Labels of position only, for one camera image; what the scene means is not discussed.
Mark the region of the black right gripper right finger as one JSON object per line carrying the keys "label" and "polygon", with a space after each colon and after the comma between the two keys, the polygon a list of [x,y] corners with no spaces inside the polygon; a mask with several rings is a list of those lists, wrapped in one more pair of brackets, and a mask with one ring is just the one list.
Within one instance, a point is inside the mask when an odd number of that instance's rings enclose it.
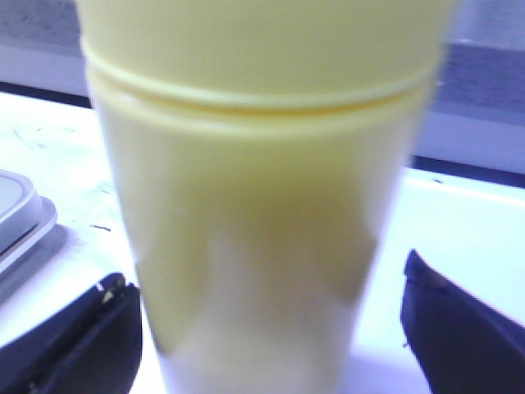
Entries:
{"label": "black right gripper right finger", "polygon": [[432,269],[404,268],[400,321],[433,393],[522,393],[524,327]]}

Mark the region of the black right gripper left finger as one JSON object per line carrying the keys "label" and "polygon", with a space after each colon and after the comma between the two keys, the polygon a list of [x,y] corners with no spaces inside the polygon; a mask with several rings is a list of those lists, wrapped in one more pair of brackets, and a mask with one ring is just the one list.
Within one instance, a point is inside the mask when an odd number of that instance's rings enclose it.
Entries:
{"label": "black right gripper left finger", "polygon": [[3,393],[127,393],[139,371],[139,289],[121,273],[1,348]]}

